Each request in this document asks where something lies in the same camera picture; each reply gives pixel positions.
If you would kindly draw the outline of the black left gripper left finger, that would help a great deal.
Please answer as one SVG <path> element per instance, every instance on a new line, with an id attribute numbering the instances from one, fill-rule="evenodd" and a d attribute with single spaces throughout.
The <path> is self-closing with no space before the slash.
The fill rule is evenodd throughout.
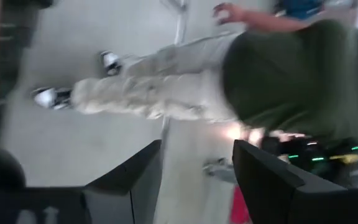
<path id="1" fill-rule="evenodd" d="M 162 141 L 86 185 L 91 224 L 153 224 L 162 181 Z"/>

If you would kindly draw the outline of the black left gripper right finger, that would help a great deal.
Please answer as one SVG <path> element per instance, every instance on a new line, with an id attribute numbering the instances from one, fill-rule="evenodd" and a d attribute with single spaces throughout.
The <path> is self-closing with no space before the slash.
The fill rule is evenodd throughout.
<path id="1" fill-rule="evenodd" d="M 253 224 L 358 224 L 358 189 L 346 189 L 236 140 L 232 162 Z"/>

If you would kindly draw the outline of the red object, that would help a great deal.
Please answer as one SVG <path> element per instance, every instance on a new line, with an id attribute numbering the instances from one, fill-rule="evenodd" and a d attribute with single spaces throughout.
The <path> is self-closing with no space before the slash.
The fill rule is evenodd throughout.
<path id="1" fill-rule="evenodd" d="M 240 187 L 236 185 L 233 190 L 231 211 L 229 214 L 230 224 L 251 224 L 249 211 L 243 198 Z"/>

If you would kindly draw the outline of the person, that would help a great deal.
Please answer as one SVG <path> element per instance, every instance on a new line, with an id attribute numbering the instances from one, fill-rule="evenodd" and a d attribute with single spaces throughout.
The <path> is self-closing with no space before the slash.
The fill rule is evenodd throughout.
<path id="1" fill-rule="evenodd" d="M 104 78 L 39 88 L 55 110 L 132 113 L 210 122 L 240 121 L 326 143 L 358 140 L 358 27 L 307 23 L 222 3 L 220 24 L 247 29 L 170 45 L 143 57 L 102 54 Z"/>

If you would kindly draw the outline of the black rack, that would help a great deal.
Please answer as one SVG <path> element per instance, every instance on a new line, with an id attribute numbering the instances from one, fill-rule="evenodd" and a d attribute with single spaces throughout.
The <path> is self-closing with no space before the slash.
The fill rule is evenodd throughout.
<path id="1" fill-rule="evenodd" d="M 24 50 L 31 46 L 41 10 L 57 0 L 1 0 L 0 135 L 7 97 L 18 79 Z"/>

